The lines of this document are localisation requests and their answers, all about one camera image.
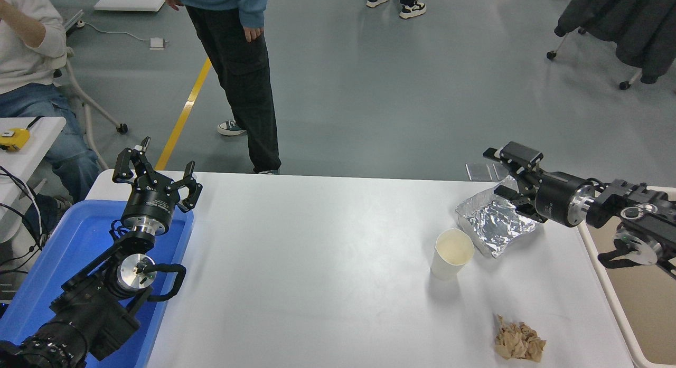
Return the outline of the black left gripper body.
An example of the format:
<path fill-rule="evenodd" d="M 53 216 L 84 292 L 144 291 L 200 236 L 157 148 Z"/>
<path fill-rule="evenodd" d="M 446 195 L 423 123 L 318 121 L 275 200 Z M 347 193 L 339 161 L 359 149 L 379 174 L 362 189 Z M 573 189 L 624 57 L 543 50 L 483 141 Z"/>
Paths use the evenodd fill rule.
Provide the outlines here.
<path fill-rule="evenodd" d="M 179 199 L 176 190 L 166 190 L 172 181 L 166 176 L 135 178 L 129 200 L 121 215 L 123 225 L 132 228 L 139 218 L 147 218 L 158 223 L 159 228 L 169 228 Z"/>

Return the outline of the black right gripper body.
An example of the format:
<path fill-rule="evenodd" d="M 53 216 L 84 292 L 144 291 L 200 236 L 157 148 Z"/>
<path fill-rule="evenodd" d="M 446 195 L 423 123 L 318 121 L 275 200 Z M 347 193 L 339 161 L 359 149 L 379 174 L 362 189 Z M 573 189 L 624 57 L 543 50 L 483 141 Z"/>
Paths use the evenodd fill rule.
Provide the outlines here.
<path fill-rule="evenodd" d="M 574 227 L 581 223 L 580 211 L 572 206 L 582 179 L 563 172 L 542 174 L 534 207 L 542 217 Z"/>

